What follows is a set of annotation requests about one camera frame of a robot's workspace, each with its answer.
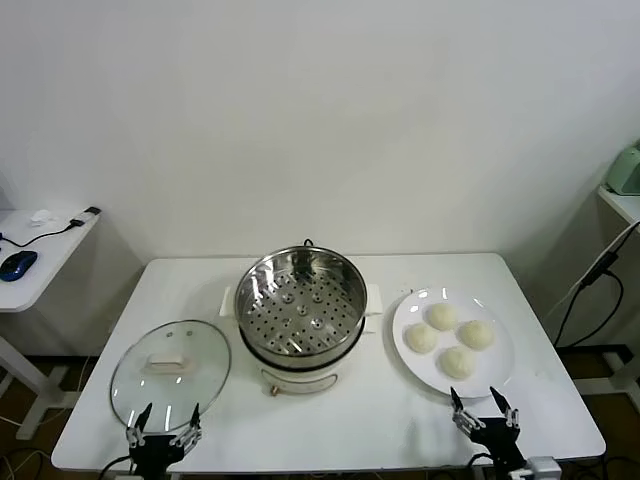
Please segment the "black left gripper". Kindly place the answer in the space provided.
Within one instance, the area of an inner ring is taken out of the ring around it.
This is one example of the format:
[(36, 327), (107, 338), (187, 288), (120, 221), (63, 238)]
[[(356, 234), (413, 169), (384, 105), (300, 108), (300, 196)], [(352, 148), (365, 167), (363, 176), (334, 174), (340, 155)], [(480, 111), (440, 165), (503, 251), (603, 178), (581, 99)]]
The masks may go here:
[(167, 469), (185, 457), (185, 447), (194, 447), (202, 437), (199, 404), (196, 404), (188, 427), (179, 435), (143, 436), (152, 410), (148, 403), (135, 423), (126, 428), (133, 473), (144, 480), (164, 479)]

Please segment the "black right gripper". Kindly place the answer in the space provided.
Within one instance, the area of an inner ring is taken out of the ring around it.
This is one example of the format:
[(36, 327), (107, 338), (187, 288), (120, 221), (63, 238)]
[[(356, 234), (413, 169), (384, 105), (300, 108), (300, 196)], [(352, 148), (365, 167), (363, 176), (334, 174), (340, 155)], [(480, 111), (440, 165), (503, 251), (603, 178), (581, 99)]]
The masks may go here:
[(518, 470), (525, 466), (525, 459), (516, 441), (520, 434), (518, 410), (494, 387), (491, 388), (498, 409), (504, 418), (482, 418), (468, 412), (454, 388), (451, 388), (452, 420), (461, 431), (471, 431), (470, 440), (484, 446), (497, 470)]

